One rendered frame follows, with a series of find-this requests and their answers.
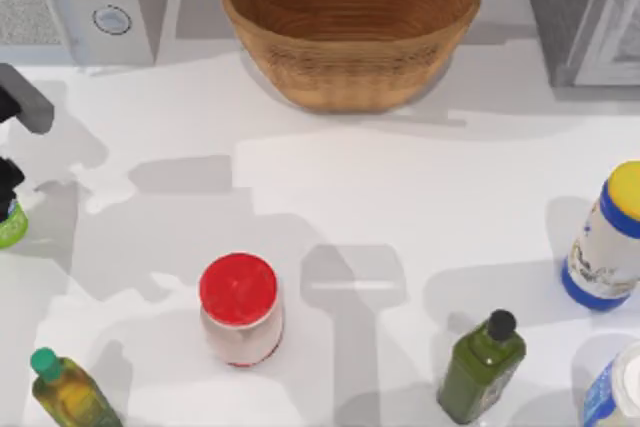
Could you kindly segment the round microwave knob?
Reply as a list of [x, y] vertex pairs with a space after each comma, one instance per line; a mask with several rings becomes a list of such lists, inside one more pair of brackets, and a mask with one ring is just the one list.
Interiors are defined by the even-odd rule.
[[117, 6], [104, 6], [93, 12], [94, 25], [103, 33], [120, 36], [126, 34], [132, 27], [130, 16]]

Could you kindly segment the pale microwave oven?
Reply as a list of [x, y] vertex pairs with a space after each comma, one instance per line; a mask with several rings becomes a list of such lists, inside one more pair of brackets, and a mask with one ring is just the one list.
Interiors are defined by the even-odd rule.
[[[168, 0], [0, 0], [0, 62], [78, 67], [154, 63]], [[92, 19], [117, 6], [132, 20], [124, 35], [101, 32]]]

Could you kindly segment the yellow bottle with green cap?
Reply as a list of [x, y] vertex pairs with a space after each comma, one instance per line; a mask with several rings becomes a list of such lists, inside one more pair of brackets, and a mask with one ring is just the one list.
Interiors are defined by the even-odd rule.
[[42, 347], [30, 366], [32, 395], [59, 427], [124, 427], [96, 381], [70, 358]]

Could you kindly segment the red and white can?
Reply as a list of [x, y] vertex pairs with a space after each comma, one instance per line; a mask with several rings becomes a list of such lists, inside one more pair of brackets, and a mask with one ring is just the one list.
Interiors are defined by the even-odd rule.
[[200, 319], [216, 356], [251, 367], [278, 348], [284, 309], [278, 278], [262, 258], [234, 252], [212, 262], [198, 283]]

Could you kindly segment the brown wicker basket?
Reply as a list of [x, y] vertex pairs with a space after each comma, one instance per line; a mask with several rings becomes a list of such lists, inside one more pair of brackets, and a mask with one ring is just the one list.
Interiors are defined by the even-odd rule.
[[420, 93], [481, 0], [222, 0], [259, 71], [315, 112], [381, 113]]

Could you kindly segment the green bottle with black cap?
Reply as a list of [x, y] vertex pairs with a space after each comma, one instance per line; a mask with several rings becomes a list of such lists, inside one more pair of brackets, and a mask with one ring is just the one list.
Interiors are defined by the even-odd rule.
[[527, 347], [508, 310], [497, 309], [452, 349], [437, 400], [457, 424], [476, 421], [501, 397]]

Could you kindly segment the blue white bottle yellow lid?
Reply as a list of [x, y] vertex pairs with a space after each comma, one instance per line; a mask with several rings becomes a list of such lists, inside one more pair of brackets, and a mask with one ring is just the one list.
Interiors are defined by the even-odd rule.
[[618, 165], [604, 182], [561, 280], [575, 302], [598, 312], [621, 306], [640, 284], [640, 160]]

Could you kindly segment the pale grey cabinet door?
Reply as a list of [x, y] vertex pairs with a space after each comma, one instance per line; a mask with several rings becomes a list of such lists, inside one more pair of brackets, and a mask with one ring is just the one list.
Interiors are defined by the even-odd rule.
[[576, 86], [640, 86], [640, 0], [589, 0], [570, 58]]

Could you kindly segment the blue white bottle white cap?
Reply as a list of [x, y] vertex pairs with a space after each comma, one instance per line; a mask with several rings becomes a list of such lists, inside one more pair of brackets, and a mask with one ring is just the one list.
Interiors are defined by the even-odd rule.
[[640, 341], [621, 350], [588, 388], [582, 427], [640, 427]]

